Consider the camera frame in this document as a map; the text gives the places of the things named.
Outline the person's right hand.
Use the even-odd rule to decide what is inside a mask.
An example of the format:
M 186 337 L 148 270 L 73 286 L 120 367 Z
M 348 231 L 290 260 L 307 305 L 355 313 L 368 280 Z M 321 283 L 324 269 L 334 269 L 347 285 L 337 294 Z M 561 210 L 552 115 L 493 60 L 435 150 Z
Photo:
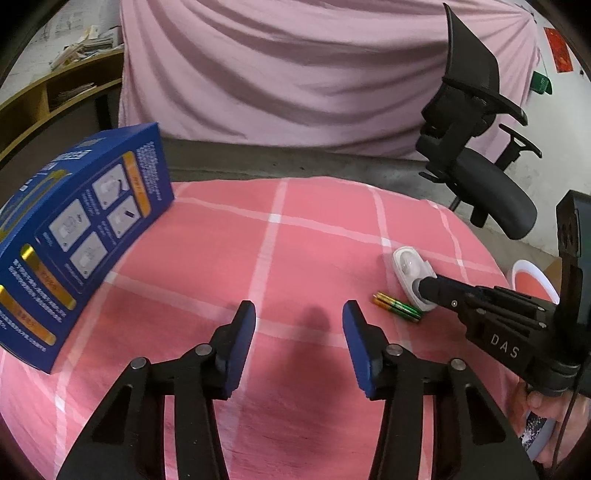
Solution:
M 514 390 L 512 400 L 509 403 L 509 421 L 516 434 L 520 436 L 525 430 L 526 417 L 529 412 L 535 415 L 555 420 L 556 424 L 550 437 L 536 461 L 545 469 L 552 467 L 553 455 L 560 434 L 562 421 L 565 418 L 572 392 L 566 391 L 560 397 L 546 397 L 536 391 L 528 391 L 527 384 L 520 381 Z M 558 450 L 557 462 L 560 463 L 572 451 L 576 443 L 583 435 L 590 420 L 590 400 L 578 395 L 568 419 L 561 446 Z

